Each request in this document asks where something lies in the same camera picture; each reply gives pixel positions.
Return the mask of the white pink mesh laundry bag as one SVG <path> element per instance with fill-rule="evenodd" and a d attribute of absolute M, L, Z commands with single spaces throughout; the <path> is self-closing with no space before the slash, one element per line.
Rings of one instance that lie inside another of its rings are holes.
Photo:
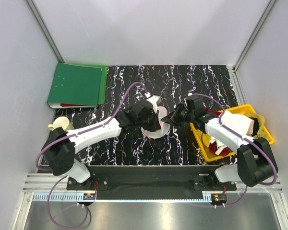
<path fill-rule="evenodd" d="M 151 131 L 147 131 L 147 130 L 144 130 L 143 128 L 141 128 L 142 134 L 149 139 L 162 138 L 170 130 L 170 124 L 167 124 L 167 123 L 161 121 L 162 118 L 164 118 L 165 116 L 168 115 L 167 109 L 163 106 L 158 106 L 157 111 L 158 111 L 158 120 L 157 121 L 159 123 L 160 129 L 151 132 Z"/>

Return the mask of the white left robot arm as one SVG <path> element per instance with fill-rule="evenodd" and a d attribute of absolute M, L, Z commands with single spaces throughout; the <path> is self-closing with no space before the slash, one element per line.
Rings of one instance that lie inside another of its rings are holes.
<path fill-rule="evenodd" d="M 149 132 L 160 130 L 157 110 L 160 101 L 159 96 L 152 96 L 99 123 L 69 131 L 62 127 L 54 129 L 41 151 L 50 171 L 54 176 L 66 175 L 75 179 L 84 190 L 90 189 L 94 185 L 92 173 L 75 159 L 75 154 L 105 139 L 116 138 L 122 132 L 140 128 Z"/>

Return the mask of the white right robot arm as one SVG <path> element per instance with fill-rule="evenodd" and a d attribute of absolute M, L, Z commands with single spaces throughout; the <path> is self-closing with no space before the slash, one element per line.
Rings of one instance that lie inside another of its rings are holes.
<path fill-rule="evenodd" d="M 208 178 L 209 186 L 219 190 L 226 182 L 243 182 L 248 187 L 258 184 L 270 186 L 276 183 L 278 167 L 269 142 L 265 138 L 255 139 L 240 133 L 222 121 L 222 116 L 207 112 L 200 93 L 189 94 L 183 103 L 162 121 L 181 126 L 192 123 L 195 128 L 224 143 L 234 153 L 238 162 L 218 167 Z"/>

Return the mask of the white garment in bin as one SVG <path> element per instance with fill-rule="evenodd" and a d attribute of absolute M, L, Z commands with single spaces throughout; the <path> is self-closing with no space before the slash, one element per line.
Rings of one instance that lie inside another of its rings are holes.
<path fill-rule="evenodd" d="M 205 124 L 206 134 L 218 139 L 229 147 L 234 153 L 241 145 L 248 145 L 242 138 L 253 142 L 254 138 L 247 136 L 252 119 L 242 114 L 233 114 L 225 111 L 217 118 L 209 120 Z"/>

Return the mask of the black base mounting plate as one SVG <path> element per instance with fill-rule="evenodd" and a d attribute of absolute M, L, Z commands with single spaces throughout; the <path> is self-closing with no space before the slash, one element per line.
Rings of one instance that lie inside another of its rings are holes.
<path fill-rule="evenodd" d="M 193 201 L 205 191 L 236 191 L 234 182 L 219 182 L 216 166 L 90 166 L 91 178 L 80 184 L 69 178 L 67 190 L 93 191 L 97 200 Z"/>

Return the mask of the yellow plastic bin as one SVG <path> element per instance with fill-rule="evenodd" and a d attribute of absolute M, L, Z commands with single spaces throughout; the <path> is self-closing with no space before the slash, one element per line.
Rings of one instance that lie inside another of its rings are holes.
<path fill-rule="evenodd" d="M 255 109 L 250 104 L 239 105 L 239 106 L 232 107 L 232 108 L 229 108 L 226 110 L 230 111 L 233 114 L 244 114 L 244 115 L 247 114 L 247 116 L 249 113 L 256 113 Z M 198 143 L 199 149 L 201 150 L 202 156 L 206 162 L 218 161 L 220 159 L 223 159 L 226 157 L 231 157 L 231 156 L 235 155 L 234 152 L 231 152 L 229 155 L 227 155 L 225 157 L 213 155 L 212 153 L 209 152 L 208 148 L 205 147 L 201 141 L 201 137 L 203 134 L 202 131 L 196 129 L 193 124 L 190 124 L 190 126 L 191 126 L 191 130 L 193 132 L 193 135 L 194 135 L 194 137 Z M 270 145 L 274 144 L 275 139 L 272 137 L 272 135 L 270 134 L 270 132 L 268 131 L 266 126 L 265 126 L 265 130 L 268 132 L 268 134 L 271 137 L 271 142 L 269 142 L 269 144 Z"/>

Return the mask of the red folder under binder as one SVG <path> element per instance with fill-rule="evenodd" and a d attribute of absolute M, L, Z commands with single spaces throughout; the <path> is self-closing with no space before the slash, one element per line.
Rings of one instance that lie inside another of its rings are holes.
<path fill-rule="evenodd" d="M 79 104 L 67 104 L 67 103 L 60 103 L 60 107 L 63 108 L 87 108 L 87 107 L 99 107 L 101 104 L 97 105 L 79 105 Z"/>

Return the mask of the cream yellow mug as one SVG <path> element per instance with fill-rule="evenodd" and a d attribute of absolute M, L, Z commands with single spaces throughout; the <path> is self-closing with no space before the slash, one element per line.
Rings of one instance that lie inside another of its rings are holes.
<path fill-rule="evenodd" d="M 74 127 L 71 121 L 65 116 L 56 118 L 52 124 L 48 125 L 48 129 L 50 131 L 53 131 L 59 127 L 63 128 L 64 131 L 74 130 Z"/>

